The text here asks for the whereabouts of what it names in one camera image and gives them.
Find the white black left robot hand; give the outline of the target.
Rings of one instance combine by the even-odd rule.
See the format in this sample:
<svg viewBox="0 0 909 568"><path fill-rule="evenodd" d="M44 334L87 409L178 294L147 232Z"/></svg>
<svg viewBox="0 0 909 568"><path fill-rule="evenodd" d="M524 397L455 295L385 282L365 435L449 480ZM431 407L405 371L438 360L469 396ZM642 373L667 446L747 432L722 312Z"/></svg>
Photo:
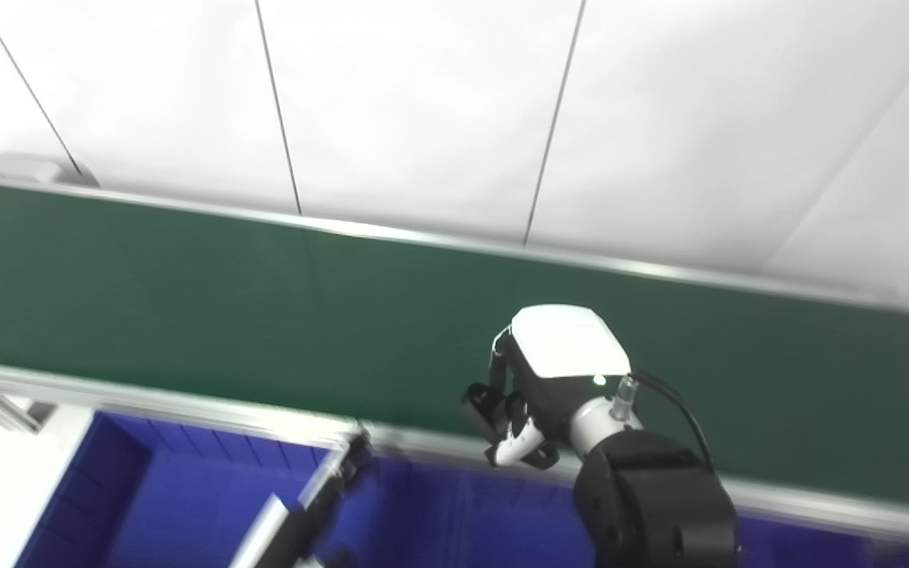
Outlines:
<svg viewBox="0 0 909 568"><path fill-rule="evenodd" d="M350 567L349 547L318 553L322 533L338 517L343 497L369 471L371 443L366 431L349 436L328 453L310 477L296 503L288 506L271 494L243 536L231 567Z"/></svg>

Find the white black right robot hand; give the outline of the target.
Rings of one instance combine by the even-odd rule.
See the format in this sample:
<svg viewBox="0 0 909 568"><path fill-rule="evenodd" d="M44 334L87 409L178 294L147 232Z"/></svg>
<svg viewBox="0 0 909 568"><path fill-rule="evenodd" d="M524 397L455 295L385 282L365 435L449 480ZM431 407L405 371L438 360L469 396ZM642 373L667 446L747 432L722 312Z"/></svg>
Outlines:
<svg viewBox="0 0 909 568"><path fill-rule="evenodd" d="M601 316L577 305L523 307L493 339L489 378L462 408L491 466L551 468L566 443L585 459L603 439L642 429L627 352Z"/></svg>

